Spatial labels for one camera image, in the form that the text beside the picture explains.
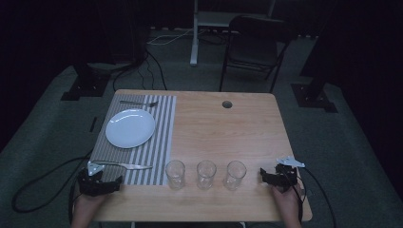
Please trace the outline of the grey white striped placemat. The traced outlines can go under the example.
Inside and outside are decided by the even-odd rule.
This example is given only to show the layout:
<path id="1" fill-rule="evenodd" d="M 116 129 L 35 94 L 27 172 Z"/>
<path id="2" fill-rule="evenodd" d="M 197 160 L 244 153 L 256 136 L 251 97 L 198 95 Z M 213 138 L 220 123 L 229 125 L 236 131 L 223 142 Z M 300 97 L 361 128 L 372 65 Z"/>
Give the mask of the grey white striped placemat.
<path id="1" fill-rule="evenodd" d="M 120 104 L 119 101 L 152 103 L 158 105 Z M 106 114 L 97 142 L 91 153 L 90 161 L 121 162 L 152 165 L 146 170 L 126 170 L 120 166 L 105 165 L 102 180 L 115 181 L 123 177 L 125 185 L 165 185 L 165 166 L 170 161 L 172 132 L 175 121 L 177 98 L 170 95 L 115 94 Z M 155 122 L 154 134 L 145 143 L 133 148 L 120 148 L 112 145 L 106 138 L 106 125 L 117 113 L 127 109 L 142 109 L 149 112 Z"/>

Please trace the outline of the white metal desk frame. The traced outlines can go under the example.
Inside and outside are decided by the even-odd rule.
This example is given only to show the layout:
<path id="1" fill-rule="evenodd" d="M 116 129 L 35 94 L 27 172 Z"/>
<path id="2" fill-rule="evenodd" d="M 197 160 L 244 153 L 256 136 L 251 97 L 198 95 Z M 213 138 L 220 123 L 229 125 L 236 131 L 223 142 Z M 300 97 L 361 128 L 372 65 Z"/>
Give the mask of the white metal desk frame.
<path id="1" fill-rule="evenodd" d="M 199 10 L 199 0 L 193 0 L 193 39 L 189 64 L 192 67 L 198 65 L 199 54 L 199 28 L 227 28 L 229 22 L 240 12 L 205 11 Z"/>

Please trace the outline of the black folding chair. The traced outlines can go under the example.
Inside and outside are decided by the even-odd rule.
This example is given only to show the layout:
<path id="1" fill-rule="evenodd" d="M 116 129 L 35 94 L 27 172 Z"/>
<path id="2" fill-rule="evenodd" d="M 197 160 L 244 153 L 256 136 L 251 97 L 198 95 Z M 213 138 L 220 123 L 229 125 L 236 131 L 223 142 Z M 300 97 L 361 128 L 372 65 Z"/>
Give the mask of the black folding chair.
<path id="1" fill-rule="evenodd" d="M 219 91 L 227 68 L 234 67 L 265 72 L 265 80 L 275 72 L 269 89 L 272 93 L 285 51 L 296 39 L 297 30 L 289 22 L 252 15 L 234 17 L 228 27 Z"/>

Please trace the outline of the silver fork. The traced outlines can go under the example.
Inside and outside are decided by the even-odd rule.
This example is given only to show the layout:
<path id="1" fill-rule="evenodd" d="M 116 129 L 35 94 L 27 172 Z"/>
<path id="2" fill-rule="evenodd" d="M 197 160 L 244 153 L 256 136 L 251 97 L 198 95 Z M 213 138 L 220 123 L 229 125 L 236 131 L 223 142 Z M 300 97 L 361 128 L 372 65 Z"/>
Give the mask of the silver fork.
<path id="1" fill-rule="evenodd" d="M 152 103 L 139 103 L 139 102 L 132 102 L 132 101 L 119 101 L 120 104 L 124 104 L 124 105 L 144 105 L 144 106 L 148 106 L 148 107 L 154 107 L 156 105 L 158 105 L 159 101 L 157 102 L 152 102 Z"/>

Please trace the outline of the clear drinking glass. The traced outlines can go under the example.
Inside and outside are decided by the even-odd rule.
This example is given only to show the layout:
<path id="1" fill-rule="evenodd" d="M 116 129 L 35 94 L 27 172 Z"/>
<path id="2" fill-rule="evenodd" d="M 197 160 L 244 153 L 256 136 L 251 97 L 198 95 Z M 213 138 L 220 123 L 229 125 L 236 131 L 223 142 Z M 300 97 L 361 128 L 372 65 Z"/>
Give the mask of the clear drinking glass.
<path id="1" fill-rule="evenodd" d="M 167 182 L 171 189 L 179 190 L 185 184 L 185 165 L 181 161 L 170 161 L 165 167 Z"/>
<path id="2" fill-rule="evenodd" d="M 231 161 L 226 167 L 223 185 L 228 190 L 236 190 L 247 173 L 246 166 L 241 161 Z"/>
<path id="3" fill-rule="evenodd" d="M 197 185 L 202 190 L 207 190 L 213 185 L 217 172 L 217 166 L 209 160 L 201 161 L 197 165 L 198 180 Z"/>

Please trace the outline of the black stand with base plate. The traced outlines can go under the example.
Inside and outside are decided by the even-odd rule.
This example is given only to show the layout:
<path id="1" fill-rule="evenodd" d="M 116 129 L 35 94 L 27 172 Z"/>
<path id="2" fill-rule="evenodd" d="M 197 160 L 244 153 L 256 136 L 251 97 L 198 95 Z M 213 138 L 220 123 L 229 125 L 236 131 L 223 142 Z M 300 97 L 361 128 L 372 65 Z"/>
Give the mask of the black stand with base plate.
<path id="1" fill-rule="evenodd" d="M 337 113 L 335 104 L 324 92 L 332 70 L 330 54 L 326 49 L 328 24 L 326 21 L 301 71 L 312 81 L 309 84 L 291 84 L 291 88 L 299 107 L 321 108 L 328 113 Z"/>
<path id="2" fill-rule="evenodd" d="M 77 77 L 69 91 L 62 95 L 62 101 L 78 101 L 81 97 L 102 97 L 112 73 L 123 72 L 136 66 L 131 62 L 126 66 L 112 69 L 91 67 L 83 54 L 75 53 L 72 57 L 72 66 Z"/>

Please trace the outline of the person's right hand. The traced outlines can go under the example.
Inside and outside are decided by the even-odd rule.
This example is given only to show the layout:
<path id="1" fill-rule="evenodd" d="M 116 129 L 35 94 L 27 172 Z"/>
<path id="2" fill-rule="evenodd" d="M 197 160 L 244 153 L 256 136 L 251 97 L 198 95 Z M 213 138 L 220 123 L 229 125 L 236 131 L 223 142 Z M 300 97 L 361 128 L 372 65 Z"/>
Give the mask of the person's right hand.
<path id="1" fill-rule="evenodd" d="M 299 186 L 280 192 L 276 186 L 271 187 L 271 192 L 277 205 L 280 216 L 284 221 L 299 221 Z"/>

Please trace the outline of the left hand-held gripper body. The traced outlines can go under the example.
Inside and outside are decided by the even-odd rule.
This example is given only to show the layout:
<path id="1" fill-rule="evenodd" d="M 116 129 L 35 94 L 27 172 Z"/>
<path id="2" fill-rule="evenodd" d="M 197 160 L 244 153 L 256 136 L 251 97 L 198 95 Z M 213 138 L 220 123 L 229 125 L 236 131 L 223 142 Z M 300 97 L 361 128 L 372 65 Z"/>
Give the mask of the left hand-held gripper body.
<path id="1" fill-rule="evenodd" d="M 92 197 L 111 193 L 115 189 L 115 182 L 102 180 L 105 167 L 102 164 L 89 162 L 83 173 L 83 193 Z"/>

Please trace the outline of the person's left hand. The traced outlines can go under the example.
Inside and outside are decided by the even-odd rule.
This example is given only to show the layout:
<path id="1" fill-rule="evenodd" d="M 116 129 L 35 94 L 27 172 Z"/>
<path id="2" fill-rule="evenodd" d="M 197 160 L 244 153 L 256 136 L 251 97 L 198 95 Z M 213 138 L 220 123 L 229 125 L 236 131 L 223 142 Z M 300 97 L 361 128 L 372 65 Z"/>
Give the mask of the person's left hand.
<path id="1" fill-rule="evenodd" d="M 74 203 L 73 219 L 92 219 L 107 198 L 108 195 L 96 197 L 88 195 L 79 196 Z"/>

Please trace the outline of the silver table knife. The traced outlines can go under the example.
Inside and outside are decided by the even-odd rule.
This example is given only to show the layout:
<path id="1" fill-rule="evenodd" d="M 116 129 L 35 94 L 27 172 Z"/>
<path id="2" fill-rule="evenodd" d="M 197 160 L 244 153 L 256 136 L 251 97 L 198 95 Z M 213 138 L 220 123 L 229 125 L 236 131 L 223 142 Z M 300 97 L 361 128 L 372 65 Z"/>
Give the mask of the silver table knife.
<path id="1" fill-rule="evenodd" d="M 114 161 L 92 161 L 91 163 L 101 164 L 101 165 L 114 165 L 125 168 L 126 170 L 146 170 L 153 168 L 152 165 L 140 165 L 131 163 L 121 163 Z"/>

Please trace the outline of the white round plate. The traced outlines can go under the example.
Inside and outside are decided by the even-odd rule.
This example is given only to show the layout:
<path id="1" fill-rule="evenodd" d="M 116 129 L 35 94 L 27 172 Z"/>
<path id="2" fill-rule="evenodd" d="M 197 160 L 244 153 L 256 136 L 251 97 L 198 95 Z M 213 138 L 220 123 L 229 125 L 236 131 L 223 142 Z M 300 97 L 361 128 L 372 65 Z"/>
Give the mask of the white round plate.
<path id="1" fill-rule="evenodd" d="M 142 109 L 127 109 L 115 114 L 106 125 L 106 138 L 120 148 L 137 147 L 154 134 L 156 122 Z"/>

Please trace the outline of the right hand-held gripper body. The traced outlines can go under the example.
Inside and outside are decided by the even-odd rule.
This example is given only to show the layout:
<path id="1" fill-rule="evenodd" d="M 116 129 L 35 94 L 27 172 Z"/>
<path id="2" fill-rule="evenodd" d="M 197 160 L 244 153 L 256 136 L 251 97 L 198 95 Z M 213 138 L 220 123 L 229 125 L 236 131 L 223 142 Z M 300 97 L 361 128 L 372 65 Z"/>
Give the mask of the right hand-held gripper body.
<path id="1" fill-rule="evenodd" d="M 276 183 L 275 186 L 281 187 L 283 191 L 287 191 L 290 187 L 295 186 L 290 181 L 290 172 L 293 167 L 304 168 L 305 163 L 297 161 L 294 157 L 284 157 L 277 159 L 278 164 L 275 166 L 276 169 Z"/>

